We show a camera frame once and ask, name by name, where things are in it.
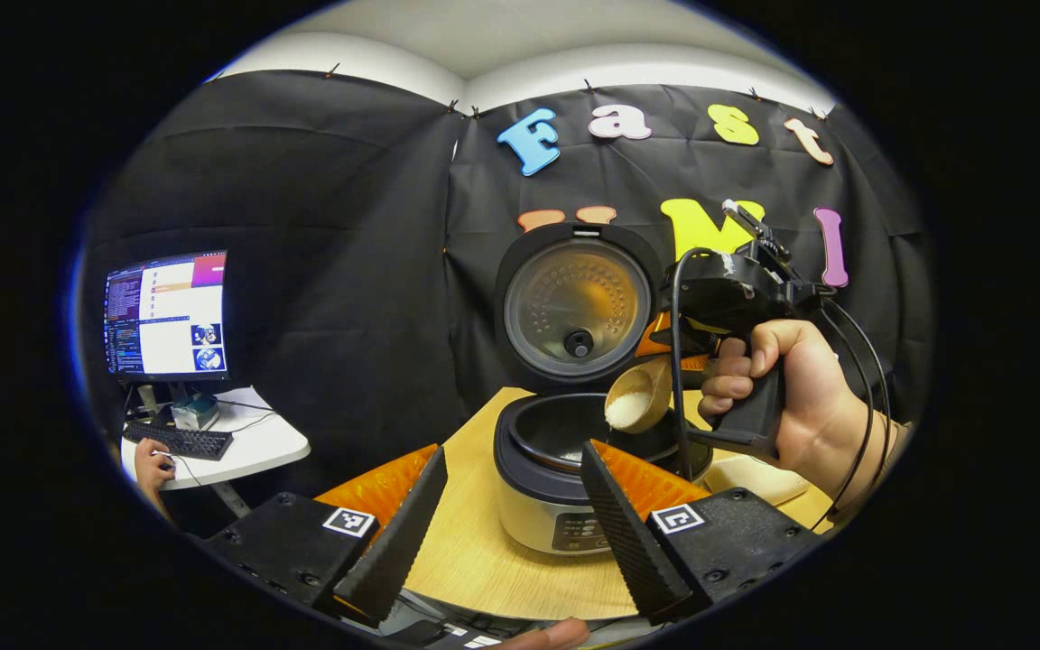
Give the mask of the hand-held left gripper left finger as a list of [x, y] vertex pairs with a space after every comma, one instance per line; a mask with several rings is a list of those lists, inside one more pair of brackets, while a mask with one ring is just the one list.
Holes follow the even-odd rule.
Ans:
[[203, 540], [232, 571], [326, 616], [378, 626], [389, 616], [449, 480], [437, 444], [326, 491], [281, 491]]

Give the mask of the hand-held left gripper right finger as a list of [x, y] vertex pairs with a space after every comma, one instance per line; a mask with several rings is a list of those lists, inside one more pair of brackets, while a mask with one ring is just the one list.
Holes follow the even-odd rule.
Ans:
[[805, 558], [821, 534], [743, 487], [710, 491], [590, 440], [580, 477], [641, 618], [731, 602]]

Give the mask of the wooden spoon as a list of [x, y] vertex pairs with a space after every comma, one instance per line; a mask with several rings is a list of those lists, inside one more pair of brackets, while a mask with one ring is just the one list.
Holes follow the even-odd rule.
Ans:
[[643, 365], [631, 367], [612, 383], [604, 407], [614, 396], [628, 392], [648, 392], [653, 396], [653, 400], [643, 422], [644, 430], [636, 433], [647, 432], [664, 420], [672, 404], [672, 388], [670, 358], [652, 357]]

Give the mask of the small white rice portion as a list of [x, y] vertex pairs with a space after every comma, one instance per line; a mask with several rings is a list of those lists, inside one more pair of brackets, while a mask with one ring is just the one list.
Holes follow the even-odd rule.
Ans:
[[644, 430], [653, 396], [648, 392], [628, 392], [614, 396], [604, 407], [604, 417], [610, 428], [615, 431], [636, 433]]

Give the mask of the dark grey rice cooker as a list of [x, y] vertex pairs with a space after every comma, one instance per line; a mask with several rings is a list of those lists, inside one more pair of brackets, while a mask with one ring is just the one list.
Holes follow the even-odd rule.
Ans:
[[494, 308], [499, 361], [525, 396], [497, 417], [497, 514], [529, 550], [581, 556], [609, 551], [580, 476], [598, 440], [677, 472], [673, 421], [645, 433], [610, 428], [612, 383], [636, 364], [659, 316], [662, 264], [635, 231], [616, 225], [537, 227], [506, 249]]

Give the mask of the white side table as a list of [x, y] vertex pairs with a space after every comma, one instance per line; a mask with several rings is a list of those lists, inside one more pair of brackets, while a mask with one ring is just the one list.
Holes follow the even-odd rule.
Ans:
[[220, 460], [178, 458], [176, 478], [166, 480], [161, 493], [210, 489], [219, 502], [239, 518], [249, 513], [249, 506], [231, 482], [302, 460], [310, 453], [311, 445], [252, 387], [217, 394], [215, 399], [219, 416], [210, 430], [230, 433], [227, 451]]

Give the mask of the small teal box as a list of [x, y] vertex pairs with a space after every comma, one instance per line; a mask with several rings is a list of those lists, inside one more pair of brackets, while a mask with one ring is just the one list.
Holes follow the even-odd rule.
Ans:
[[205, 394], [174, 400], [170, 410], [174, 427], [179, 431], [207, 431], [220, 416], [218, 399]]

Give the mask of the black keyboard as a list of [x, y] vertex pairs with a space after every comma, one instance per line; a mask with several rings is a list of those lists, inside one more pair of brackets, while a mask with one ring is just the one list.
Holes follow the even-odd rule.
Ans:
[[129, 422], [121, 436], [133, 443], [144, 439], [160, 441], [170, 453], [213, 461], [222, 460], [234, 440], [233, 432], [189, 431], [148, 422]]

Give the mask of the computer monitor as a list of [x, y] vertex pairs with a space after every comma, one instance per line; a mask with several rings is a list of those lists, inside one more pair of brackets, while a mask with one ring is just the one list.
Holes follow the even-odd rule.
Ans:
[[227, 250], [160, 256], [107, 274], [103, 340], [112, 376], [228, 378]]

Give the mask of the black backdrop cloth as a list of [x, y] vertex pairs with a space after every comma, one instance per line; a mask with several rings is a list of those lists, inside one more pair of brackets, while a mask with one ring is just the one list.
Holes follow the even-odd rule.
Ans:
[[920, 210], [866, 128], [690, 85], [557, 92], [479, 116], [367, 79], [249, 71], [174, 108], [87, 211], [75, 333], [103, 431], [126, 394], [105, 361], [105, 275], [227, 251], [228, 374], [311, 445], [249, 501], [316, 497], [444, 441], [506, 383], [490, 298], [526, 211], [606, 206], [673, 261], [673, 225], [724, 246], [746, 203], [821, 279], [817, 209], [840, 215], [838, 300], [870, 337], [893, 412], [919, 420], [935, 341]]

